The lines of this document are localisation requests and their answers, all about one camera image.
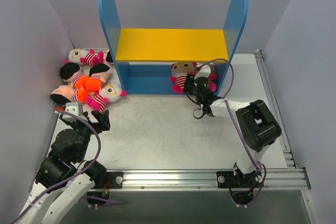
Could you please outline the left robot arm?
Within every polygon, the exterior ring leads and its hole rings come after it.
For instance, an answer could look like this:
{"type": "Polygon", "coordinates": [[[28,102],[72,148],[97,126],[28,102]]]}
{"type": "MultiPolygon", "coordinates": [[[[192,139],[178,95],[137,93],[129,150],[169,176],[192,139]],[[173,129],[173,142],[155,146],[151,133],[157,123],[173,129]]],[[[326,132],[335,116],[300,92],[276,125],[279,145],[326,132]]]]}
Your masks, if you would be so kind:
{"type": "Polygon", "coordinates": [[[13,223],[59,223],[84,194],[106,183],[107,169],[97,159],[99,134],[110,130],[109,112],[59,111],[68,128],[61,130],[50,146],[35,176],[33,187],[13,223]]]}

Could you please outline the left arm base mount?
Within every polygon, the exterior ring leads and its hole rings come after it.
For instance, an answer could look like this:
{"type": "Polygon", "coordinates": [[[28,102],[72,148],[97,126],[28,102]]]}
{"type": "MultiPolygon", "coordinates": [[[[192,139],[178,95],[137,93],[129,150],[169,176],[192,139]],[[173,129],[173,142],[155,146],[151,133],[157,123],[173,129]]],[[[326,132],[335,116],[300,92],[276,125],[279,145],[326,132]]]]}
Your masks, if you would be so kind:
{"type": "Polygon", "coordinates": [[[123,185],[123,172],[105,172],[94,178],[93,189],[120,189],[123,185]]]}

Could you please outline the pink plush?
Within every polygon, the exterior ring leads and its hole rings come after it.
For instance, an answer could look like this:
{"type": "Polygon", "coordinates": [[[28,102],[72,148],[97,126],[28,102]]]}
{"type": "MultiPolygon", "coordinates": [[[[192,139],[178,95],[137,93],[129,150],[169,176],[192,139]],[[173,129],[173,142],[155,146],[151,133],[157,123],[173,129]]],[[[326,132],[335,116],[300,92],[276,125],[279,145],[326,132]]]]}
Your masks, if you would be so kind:
{"type": "Polygon", "coordinates": [[[184,93],[184,84],[187,75],[193,73],[197,63],[195,62],[176,62],[171,65],[170,81],[173,83],[172,91],[177,94],[184,93]]]}

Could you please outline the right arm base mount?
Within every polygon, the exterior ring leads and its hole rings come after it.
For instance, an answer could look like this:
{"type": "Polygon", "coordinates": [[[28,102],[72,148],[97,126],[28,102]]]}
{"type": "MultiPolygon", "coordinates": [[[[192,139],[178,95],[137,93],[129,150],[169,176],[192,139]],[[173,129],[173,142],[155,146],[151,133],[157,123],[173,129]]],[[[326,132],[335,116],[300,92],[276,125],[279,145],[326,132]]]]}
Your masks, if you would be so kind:
{"type": "Polygon", "coordinates": [[[260,187],[263,180],[260,171],[243,174],[240,171],[216,172],[218,188],[255,188],[260,187]]]}

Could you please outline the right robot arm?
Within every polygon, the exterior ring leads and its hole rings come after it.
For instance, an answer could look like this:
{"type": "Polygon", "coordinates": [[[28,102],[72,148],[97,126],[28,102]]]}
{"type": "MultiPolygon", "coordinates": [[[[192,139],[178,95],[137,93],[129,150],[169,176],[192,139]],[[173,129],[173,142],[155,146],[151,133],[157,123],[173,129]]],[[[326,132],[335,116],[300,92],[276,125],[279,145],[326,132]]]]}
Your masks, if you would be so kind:
{"type": "Polygon", "coordinates": [[[210,89],[207,77],[188,74],[184,91],[195,97],[202,116],[231,119],[245,150],[234,166],[233,181],[239,187],[246,186],[252,172],[263,170],[263,155],[282,134],[269,107],[263,100],[237,102],[219,97],[210,89]]]}

